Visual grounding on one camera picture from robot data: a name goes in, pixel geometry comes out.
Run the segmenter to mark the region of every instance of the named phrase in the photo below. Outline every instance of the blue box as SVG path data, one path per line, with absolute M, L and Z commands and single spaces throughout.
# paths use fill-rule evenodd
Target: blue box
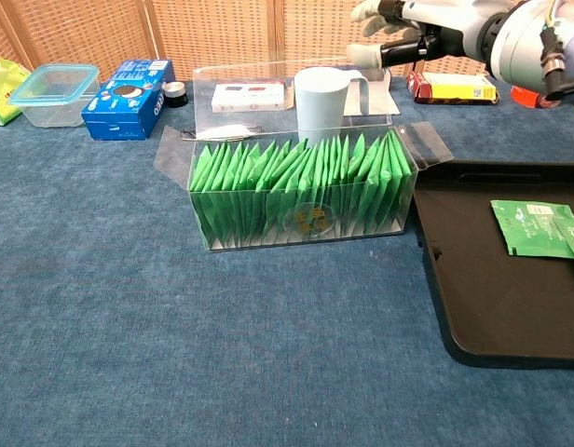
M 82 110 L 94 140 L 145 140 L 165 108 L 171 61 L 125 61 Z

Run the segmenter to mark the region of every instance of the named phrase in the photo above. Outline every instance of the black tray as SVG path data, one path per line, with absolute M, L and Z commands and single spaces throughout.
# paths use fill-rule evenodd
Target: black tray
M 414 194 L 444 345 L 472 366 L 574 368 L 574 260 L 510 256 L 491 199 L 566 203 L 574 164 L 452 161 Z

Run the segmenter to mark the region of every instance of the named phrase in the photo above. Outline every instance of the acrylic lid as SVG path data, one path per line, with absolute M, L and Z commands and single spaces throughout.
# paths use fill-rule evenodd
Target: acrylic lid
M 14 91 L 9 103 L 20 107 L 65 105 L 77 100 L 98 75 L 94 65 L 41 65 Z

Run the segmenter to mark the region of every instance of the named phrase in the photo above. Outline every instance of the plastic food container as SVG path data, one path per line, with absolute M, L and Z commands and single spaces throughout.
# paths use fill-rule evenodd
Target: plastic food container
M 94 65 L 41 65 L 19 86 L 9 103 L 40 128 L 65 128 L 84 123 L 82 109 L 99 91 Z

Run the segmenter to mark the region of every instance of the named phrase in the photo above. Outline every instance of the mug handle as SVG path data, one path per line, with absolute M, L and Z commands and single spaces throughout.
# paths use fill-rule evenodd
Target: mug handle
M 370 115 L 370 88 L 368 80 L 359 70 L 347 70 L 349 81 L 360 81 L 360 111 L 362 115 Z

